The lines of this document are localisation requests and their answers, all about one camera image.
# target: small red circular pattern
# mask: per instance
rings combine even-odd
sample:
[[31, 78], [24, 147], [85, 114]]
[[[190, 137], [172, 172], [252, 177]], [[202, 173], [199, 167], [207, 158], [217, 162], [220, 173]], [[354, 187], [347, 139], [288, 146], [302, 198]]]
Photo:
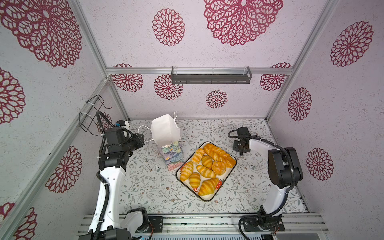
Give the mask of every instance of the small red circular pattern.
[[29, 209], [28, 215], [24, 217], [21, 225], [17, 228], [13, 235], [13, 240], [30, 240], [35, 235], [35, 229], [37, 226], [37, 214], [35, 208]]
[[210, 92], [206, 99], [205, 103], [211, 108], [220, 108], [227, 103], [228, 95], [221, 90], [214, 90]]
[[338, 67], [351, 65], [363, 56], [372, 42], [372, 26], [368, 22], [355, 22], [336, 38], [331, 49], [331, 61]]
[[[106, 116], [108, 118], [108, 120], [110, 122], [112, 122], [111, 116], [108, 113], [103, 113], [103, 114], [104, 114], [104, 116]], [[101, 120], [101, 124], [103, 125], [104, 130], [110, 128], [110, 124], [103, 117], [100, 116], [100, 120]], [[97, 124], [97, 131], [99, 131], [99, 134], [102, 134], [101, 127], [99, 124]]]
[[[289, 63], [278, 63], [272, 65], [273, 68], [290, 68]], [[279, 89], [287, 75], [285, 74], [263, 74], [260, 79], [260, 86], [268, 91]]]
[[4, 221], [5, 217], [8, 215], [14, 205], [15, 203], [13, 202], [7, 202], [6, 204], [0, 206], [0, 224]]
[[80, 57], [80, 29], [66, 0], [0, 0], [0, 16], [38, 60], [66, 68]]
[[303, 120], [307, 117], [312, 106], [310, 92], [305, 88], [294, 90], [288, 101], [288, 113], [295, 121]]
[[310, 174], [319, 180], [327, 180], [333, 174], [333, 161], [324, 149], [312, 149], [307, 155], [306, 162]]
[[[129, 64], [119, 63], [115, 68], [133, 68]], [[143, 78], [141, 74], [113, 74], [111, 75], [116, 86], [127, 92], [139, 91], [143, 86]]]
[[156, 38], [165, 46], [178, 44], [185, 32], [180, 14], [169, 8], [157, 12], [152, 21], [152, 29]]
[[25, 106], [25, 95], [19, 81], [0, 68], [0, 124], [18, 118]]
[[82, 161], [78, 149], [70, 146], [45, 186], [50, 192], [63, 193], [68, 191], [79, 179], [83, 167]]
[[283, 0], [204, 0], [208, 29], [221, 43], [244, 45], [265, 33]]
[[155, 79], [153, 88], [157, 95], [168, 100], [178, 98], [183, 92], [183, 84], [172, 84], [169, 74], [158, 76]]

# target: wire rack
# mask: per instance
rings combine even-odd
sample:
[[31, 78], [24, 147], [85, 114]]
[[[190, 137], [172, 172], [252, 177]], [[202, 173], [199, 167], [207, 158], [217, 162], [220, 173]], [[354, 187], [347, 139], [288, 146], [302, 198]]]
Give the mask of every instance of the wire rack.
[[[99, 134], [93, 134], [91, 132], [91, 130], [89, 129], [92, 125], [92, 123], [94, 123], [96, 126], [98, 126], [98, 123], [95, 121], [95, 117], [96, 117], [96, 113], [94, 114], [94, 116], [91, 116], [89, 113], [92, 109], [95, 109], [96, 111], [100, 111], [100, 109], [102, 107], [104, 107], [105, 109], [111, 109], [112, 107], [110, 108], [107, 108], [105, 105], [104, 105], [104, 99], [102, 96], [100, 95], [95, 95], [94, 97], [90, 98], [89, 100], [86, 101], [86, 103], [88, 104], [91, 104], [92, 105], [92, 108], [87, 112], [87, 113], [84, 113], [84, 112], [81, 112], [79, 113], [79, 127], [84, 130], [85, 132], [90, 132], [92, 135], [94, 136], [99, 136]], [[100, 106], [98, 108], [95, 107], [95, 105], [98, 105], [98, 103], [101, 103]], [[91, 122], [88, 124], [88, 125], [84, 125], [84, 122], [87, 120], [87, 119], [91, 119]]]

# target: black cable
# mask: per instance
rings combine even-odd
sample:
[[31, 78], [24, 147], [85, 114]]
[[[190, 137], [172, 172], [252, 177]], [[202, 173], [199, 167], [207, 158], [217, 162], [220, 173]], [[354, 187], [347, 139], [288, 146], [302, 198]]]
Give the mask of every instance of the black cable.
[[288, 167], [290, 169], [290, 174], [291, 174], [291, 184], [289, 186], [289, 188], [286, 189], [285, 191], [285, 194], [284, 194], [284, 199], [282, 201], [282, 203], [280, 204], [280, 206], [273, 212], [269, 213], [269, 214], [265, 214], [265, 215], [260, 215], [260, 216], [249, 216], [249, 217], [242, 217], [240, 218], [239, 222], [238, 222], [238, 227], [239, 227], [239, 230], [240, 230], [240, 233], [243, 235], [243, 237], [246, 239], [246, 240], [250, 240], [243, 232], [243, 230], [241, 229], [241, 223], [245, 220], [245, 219], [259, 219], [259, 218], [265, 218], [265, 217], [270, 217], [270, 216], [273, 216], [275, 215], [276, 213], [280, 212], [280, 210], [284, 207], [287, 199], [288, 199], [288, 193], [290, 192], [290, 190], [292, 190], [294, 187], [295, 187], [295, 172], [294, 172], [294, 168], [293, 168], [293, 162], [292, 162], [292, 159], [291, 157], [289, 156], [288, 152], [281, 146], [271, 142], [271, 141], [268, 141], [266, 139], [262, 139], [260, 136], [257, 136], [257, 135], [254, 135], [254, 136], [249, 136], [249, 135], [237, 135], [237, 136], [231, 136], [230, 134], [235, 132], [237, 130], [232, 130], [228, 133], [228, 137], [229, 138], [247, 138], [247, 139], [256, 139], [256, 140], [260, 140], [262, 142], [266, 142], [268, 143], [269, 145], [272, 145], [278, 149], [280, 149], [282, 152], [283, 152], [283, 155], [285, 157], [285, 159], [287, 160], [288, 162]]
[[100, 171], [98, 171], [98, 172], [96, 173], [96, 176], [97, 176], [97, 178], [98, 178], [102, 183], [104, 183], [104, 187], [105, 187], [105, 198], [104, 198], [103, 208], [101, 209], [101, 213], [100, 213], [100, 216], [99, 216], [99, 222], [97, 223], [95, 233], [93, 234], [93, 240], [99, 240], [100, 228], [101, 228], [101, 224], [102, 224], [103, 221], [104, 221], [104, 215], [105, 215], [105, 211], [107, 210], [108, 200], [109, 200], [109, 185], [108, 185], [108, 182], [102, 177], [102, 175], [100, 175]]

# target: gift bag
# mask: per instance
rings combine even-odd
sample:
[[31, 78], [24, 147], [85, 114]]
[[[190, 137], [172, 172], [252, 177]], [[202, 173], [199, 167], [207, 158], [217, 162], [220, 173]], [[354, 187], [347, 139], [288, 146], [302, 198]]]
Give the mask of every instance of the gift bag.
[[166, 114], [152, 120], [151, 128], [140, 126], [137, 130], [137, 132], [139, 132], [141, 127], [146, 127], [152, 132], [152, 139], [145, 141], [149, 142], [153, 140], [156, 143], [169, 171], [183, 164], [180, 128], [176, 124], [176, 117], [177, 112], [174, 112], [173, 118], [169, 114]]

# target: tray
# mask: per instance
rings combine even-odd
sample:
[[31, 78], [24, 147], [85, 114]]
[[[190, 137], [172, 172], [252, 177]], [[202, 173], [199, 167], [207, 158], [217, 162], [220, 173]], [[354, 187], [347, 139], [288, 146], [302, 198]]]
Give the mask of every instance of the tray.
[[[205, 142], [205, 143], [203, 143], [202, 145], [200, 145], [199, 148], [203, 148], [203, 147], [204, 147], [206, 144], [208, 144], [208, 143], [211, 143], [211, 142]], [[193, 154], [192, 154], [192, 155], [185, 161], [184, 164], [186, 164], [186, 163], [189, 161], [189, 159], [190, 159], [194, 154], [195, 154], [195, 153], [193, 153]], [[227, 167], [227, 169], [226, 169], [226, 171], [225, 171], [225, 173], [224, 173], [223, 175], [218, 175], [218, 176], [217, 176], [217, 178], [220, 179], [220, 181], [222, 182], [221, 186], [224, 184], [225, 180], [228, 178], [228, 176], [231, 174], [232, 170], [233, 170], [233, 169], [236, 167], [236, 165], [237, 165], [237, 159], [236, 159], [234, 156], [232, 156], [232, 155], [231, 155], [231, 157], [236, 161], [236, 164], [235, 164], [232, 168]], [[184, 166], [184, 164], [183, 164], [183, 165], [176, 171], [176, 174], [175, 174], [175, 175], [176, 175], [176, 179], [179, 180], [179, 182], [181, 182], [184, 186], [186, 186], [191, 192], [193, 192], [193, 193], [194, 193], [198, 198], [200, 198], [201, 200], [203, 200], [203, 201], [205, 201], [205, 202], [209, 202], [209, 201], [211, 201], [211, 200], [215, 197], [216, 193], [220, 190], [221, 186], [220, 186], [218, 189], [215, 189], [215, 191], [214, 191], [212, 194], [208, 194], [208, 195], [204, 195], [204, 196], [199, 196], [199, 195], [197, 194], [198, 192], [195, 192], [195, 191], [193, 190], [193, 188], [189, 185], [189, 179], [187, 179], [187, 180], [185, 180], [185, 181], [181, 181], [181, 180], [180, 180], [181, 168]], [[193, 168], [194, 168], [193, 172], [198, 172], [197, 169], [196, 169], [196, 166], [197, 166], [197, 165], [193, 164]], [[203, 181], [209, 179], [209, 178], [203, 177], [203, 176], [201, 176], [201, 175], [200, 175], [200, 178], [201, 178], [201, 181], [200, 181], [199, 189], [200, 189], [201, 184], [203, 183]]]

